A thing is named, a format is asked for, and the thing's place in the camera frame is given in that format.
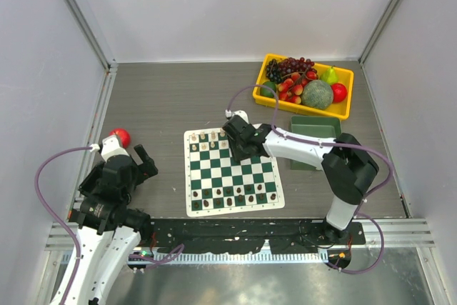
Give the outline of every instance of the yellow basket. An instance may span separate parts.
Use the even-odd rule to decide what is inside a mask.
[[[287,56],[267,54],[263,60],[262,68],[258,74],[257,84],[263,84],[265,81],[268,81],[266,78],[266,66],[272,60],[276,59],[278,61],[287,59]],[[327,68],[325,64],[315,64],[314,68],[317,70],[317,74],[321,75]],[[287,101],[279,101],[279,108],[281,110],[290,111],[295,114],[307,114],[307,115],[317,115],[317,116],[332,116],[339,118],[344,121],[349,117],[349,111],[351,110],[351,99],[352,99],[352,86],[354,81],[354,73],[349,69],[337,68],[335,67],[336,75],[338,75],[338,82],[343,84],[348,90],[348,96],[341,103],[332,104],[325,110],[318,110],[312,107],[307,107],[301,104],[292,104]],[[267,96],[260,95],[260,88],[255,87],[252,96],[256,100],[257,104],[275,107],[276,100],[275,98],[268,98]]]

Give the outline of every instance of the green pear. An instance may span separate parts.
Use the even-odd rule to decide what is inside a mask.
[[[338,75],[336,75],[335,69],[330,67],[321,75],[320,79],[331,86],[338,82]]]

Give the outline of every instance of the checkered board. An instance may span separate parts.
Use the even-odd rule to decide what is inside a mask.
[[[253,157],[237,164],[220,128],[186,131],[184,155],[188,216],[284,207],[276,159]]]

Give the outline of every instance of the white wall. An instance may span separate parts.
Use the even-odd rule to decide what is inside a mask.
[[[358,58],[388,0],[89,0],[118,62]]]
[[[457,280],[457,0],[403,0],[366,63],[413,214]]]
[[[81,146],[103,69],[63,0],[0,0],[0,303],[33,304],[51,227],[34,192],[50,155]],[[42,174],[49,203],[65,215],[81,153]]]

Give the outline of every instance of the gray wood tabletop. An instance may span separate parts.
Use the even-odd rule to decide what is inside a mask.
[[[356,61],[326,64],[354,71],[351,115],[341,122],[343,132],[362,144],[385,153],[381,133],[363,72]],[[127,129],[132,138],[128,149],[143,144],[155,160],[159,175],[135,191],[131,207],[152,217],[186,217],[183,134],[187,130],[218,128],[225,123],[224,110],[230,98],[253,84],[260,62],[120,64],[106,112],[102,137],[116,127]],[[252,92],[235,101],[233,110],[247,112],[251,123],[269,123],[272,108],[258,105]],[[280,111],[277,125],[287,129],[291,112]],[[380,172],[375,183],[386,177],[387,168],[376,159]],[[324,217],[333,194],[323,172],[292,171],[290,163],[278,159],[286,205],[283,209],[252,211],[224,217]],[[375,217],[404,217],[395,182],[391,181],[368,199],[363,212]]]

